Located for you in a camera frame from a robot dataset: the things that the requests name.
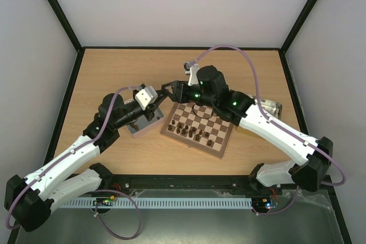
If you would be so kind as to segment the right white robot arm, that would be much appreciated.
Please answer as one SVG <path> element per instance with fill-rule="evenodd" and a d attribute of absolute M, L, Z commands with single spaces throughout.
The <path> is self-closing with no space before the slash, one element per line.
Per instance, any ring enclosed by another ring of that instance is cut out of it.
<path fill-rule="evenodd" d="M 231 90 L 214 66 L 202 67 L 191 76 L 196 77 L 193 83 L 173 81 L 161 88 L 173 102 L 211 107 L 223 121 L 257 134 L 290 157 L 286 162 L 258 164 L 249 180 L 253 192 L 260 194 L 268 187 L 291 183 L 315 192 L 324 183 L 333 152 L 329 138 L 301 133 L 267 113 L 258 98 Z"/>

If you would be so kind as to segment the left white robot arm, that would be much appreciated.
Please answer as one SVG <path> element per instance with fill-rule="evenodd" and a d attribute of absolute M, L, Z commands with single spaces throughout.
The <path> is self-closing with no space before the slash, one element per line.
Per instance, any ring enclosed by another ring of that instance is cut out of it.
<path fill-rule="evenodd" d="M 95 163 L 80 175 L 72 174 L 84 163 L 103 153 L 119 138 L 119 128 L 144 116 L 154 118 L 154 111 L 167 97 L 162 90 L 133 88 L 133 100 L 125 103 L 119 92 L 106 95 L 93 121 L 76 141 L 59 156 L 24 178 L 11 177 L 6 184 L 4 207 L 15 225 L 31 232 L 41 227 L 58 207 L 82 194 L 107 189 L 113 174 Z"/>

